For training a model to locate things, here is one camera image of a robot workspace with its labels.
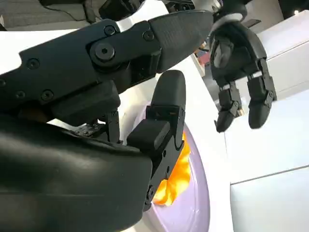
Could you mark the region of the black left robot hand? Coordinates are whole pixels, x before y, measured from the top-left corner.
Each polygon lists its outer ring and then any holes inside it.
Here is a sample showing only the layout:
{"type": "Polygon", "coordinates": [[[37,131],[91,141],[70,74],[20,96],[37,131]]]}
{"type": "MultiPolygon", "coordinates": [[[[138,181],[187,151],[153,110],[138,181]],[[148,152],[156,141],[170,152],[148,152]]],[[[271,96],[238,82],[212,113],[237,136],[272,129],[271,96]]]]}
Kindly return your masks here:
{"type": "Polygon", "coordinates": [[[219,87],[220,111],[216,130],[225,132],[242,108],[236,81],[244,77],[248,79],[251,97],[249,126],[251,129],[262,127],[277,94],[260,39],[238,20],[229,20],[211,32],[210,49],[211,74],[219,87]]]}

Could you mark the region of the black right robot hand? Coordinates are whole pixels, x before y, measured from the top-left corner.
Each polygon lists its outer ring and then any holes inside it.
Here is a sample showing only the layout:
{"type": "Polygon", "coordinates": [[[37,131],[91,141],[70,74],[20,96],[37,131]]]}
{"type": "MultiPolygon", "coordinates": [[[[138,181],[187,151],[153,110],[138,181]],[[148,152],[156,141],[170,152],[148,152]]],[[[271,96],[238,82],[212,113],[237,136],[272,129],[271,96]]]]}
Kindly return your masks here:
{"type": "Polygon", "coordinates": [[[120,31],[105,19],[20,52],[0,76],[0,229],[115,232],[136,224],[184,147],[184,74],[212,13],[120,31]]]}

